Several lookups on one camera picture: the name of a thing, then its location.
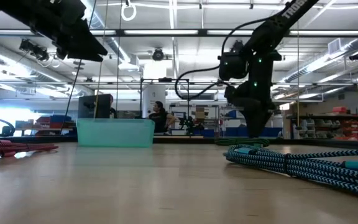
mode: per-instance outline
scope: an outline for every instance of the blue braided cable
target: blue braided cable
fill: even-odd
[[[231,162],[322,182],[358,195],[358,170],[347,169],[340,162],[316,159],[358,156],[358,150],[282,154],[252,145],[237,145],[223,155]]]

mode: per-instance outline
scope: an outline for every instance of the red braided cable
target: red braided cable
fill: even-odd
[[[17,152],[51,151],[57,148],[58,146],[53,144],[23,144],[0,141],[0,156],[14,156]]]

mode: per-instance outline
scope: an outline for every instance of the security camera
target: security camera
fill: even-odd
[[[155,49],[152,58],[153,58],[154,61],[163,60],[164,59],[164,53],[162,52],[162,49]]]

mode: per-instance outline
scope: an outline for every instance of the black hair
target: black hair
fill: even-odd
[[[160,113],[163,113],[163,114],[166,113],[164,105],[162,104],[161,101],[156,101],[155,104],[158,106],[158,108],[160,108]]]

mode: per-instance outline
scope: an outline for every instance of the woman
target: woman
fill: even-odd
[[[176,117],[168,114],[160,101],[155,102],[153,110],[154,113],[149,115],[149,119],[155,122],[154,133],[166,133],[168,128],[175,123]]]

